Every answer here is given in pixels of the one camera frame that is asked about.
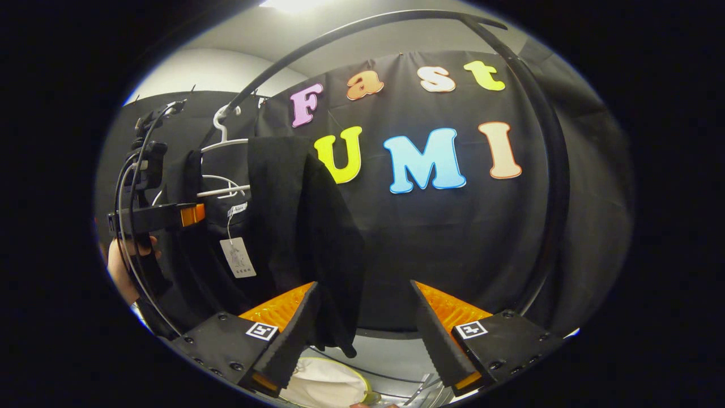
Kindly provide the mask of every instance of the yellow letter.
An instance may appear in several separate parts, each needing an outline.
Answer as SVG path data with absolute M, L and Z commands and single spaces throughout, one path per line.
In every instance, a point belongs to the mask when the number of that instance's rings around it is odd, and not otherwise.
M 478 126 L 478 131 L 489 140 L 494 159 L 490 174 L 494 179 L 512 179 L 521 174 L 521 166 L 513 160 L 511 143 L 508 141 L 509 130 L 511 126 L 503 122 L 487 122 Z
M 500 91 L 506 85 L 501 81 L 495 81 L 491 74 L 496 73 L 496 68 L 489 67 L 481 61 L 473 61 L 463 66 L 464 70 L 471 71 L 476 82 L 489 91 Z
M 340 133 L 340 137 L 347 144 L 347 166 L 345 168 L 335 167 L 335 157 L 332 153 L 332 144 L 335 142 L 335 136 L 325 136 L 319 138 L 315 142 L 315 149 L 318 151 L 318 157 L 320 161 L 325 163 L 325 167 L 332 174 L 332 178 L 335 179 L 337 184 L 347 183 L 354 179 L 360 172 L 361 159 L 360 159 L 360 133 L 363 128 L 359 126 L 353 126 L 347 128 Z
M 375 71 L 363 71 L 350 78 L 347 85 L 351 87 L 347 90 L 347 99 L 354 101 L 365 95 L 377 94 L 385 84 L 380 82 Z
M 448 78 L 448 71 L 443 67 L 422 67 L 418 69 L 421 86 L 428 92 L 451 92 L 455 82 Z

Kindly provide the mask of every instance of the paper tag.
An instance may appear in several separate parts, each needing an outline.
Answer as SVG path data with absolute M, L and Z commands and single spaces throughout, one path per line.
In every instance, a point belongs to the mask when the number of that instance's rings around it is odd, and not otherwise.
M 229 208 L 229 211 L 227 211 L 227 218 L 231 218 L 234 214 L 240 213 L 247 209 L 247 203 L 235 205 L 232 208 Z
M 234 277 L 257 276 L 252 266 L 252 261 L 249 260 L 247 247 L 244 246 L 244 240 L 241 237 L 232 238 L 231 240 L 221 240 L 219 243 L 222 245 L 224 256 L 227 258 Z

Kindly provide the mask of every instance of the white fabric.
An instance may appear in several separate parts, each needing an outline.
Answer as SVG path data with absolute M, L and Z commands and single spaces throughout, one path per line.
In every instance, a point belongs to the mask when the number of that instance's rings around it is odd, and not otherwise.
M 280 397 L 309 408 L 348 408 L 362 402 L 368 385 L 360 374 L 327 359 L 302 357 Z

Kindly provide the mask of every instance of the black metal arc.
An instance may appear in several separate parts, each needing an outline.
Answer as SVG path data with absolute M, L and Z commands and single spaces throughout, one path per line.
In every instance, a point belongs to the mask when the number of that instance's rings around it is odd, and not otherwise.
M 558 248 L 563 237 L 566 217 L 568 215 L 569 161 L 566 151 L 566 143 L 564 141 L 564 135 L 561 130 L 559 120 L 543 90 L 536 82 L 533 74 L 518 57 L 518 55 L 511 51 L 508 46 L 503 44 L 501 40 L 481 25 L 486 24 L 507 30 L 508 27 L 502 23 L 484 17 L 460 12 L 449 12 L 445 10 L 406 10 L 376 15 L 358 20 L 354 23 L 343 25 L 340 28 L 317 37 L 298 49 L 295 49 L 293 52 L 290 52 L 264 70 L 264 72 L 259 74 L 259 76 L 257 76 L 251 83 L 249 83 L 249 85 L 242 89 L 241 92 L 239 92 L 239 94 L 231 100 L 231 102 L 229 102 L 229 105 L 224 112 L 225 115 L 223 116 L 226 117 L 229 112 L 249 97 L 255 89 L 258 89 L 260 85 L 276 73 L 280 72 L 294 61 L 297 61 L 299 58 L 331 43 L 332 41 L 379 25 L 406 20 L 425 19 L 459 20 L 481 37 L 481 39 L 487 42 L 496 51 L 496 53 L 504 58 L 504 61 L 506 61 L 509 69 L 522 85 L 526 96 L 529 97 L 534 114 L 539 120 L 539 125 L 541 126 L 542 136 L 544 138 L 544 150 L 547 156 L 549 192 L 547 195 L 547 212 L 544 218 L 542 244 L 536 256 L 536 261 L 534 263 L 534 268 L 531 271 L 529 281 L 526 283 L 522 293 L 518 296 L 518 300 L 516 301 L 514 307 L 511 308 L 516 310 L 517 313 L 523 315 L 529 310 L 529 307 L 539 295 L 539 292 L 546 282 L 549 273 L 553 269 L 558 256 Z M 215 131 L 216 128 L 212 127 L 204 139 L 208 141 Z

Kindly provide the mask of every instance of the ceiling light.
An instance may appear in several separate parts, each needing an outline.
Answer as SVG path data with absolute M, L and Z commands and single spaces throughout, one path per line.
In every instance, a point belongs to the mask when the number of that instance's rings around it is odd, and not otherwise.
M 296 13 L 313 9 L 329 0 L 267 0 L 260 7 L 272 7 L 283 12 Z

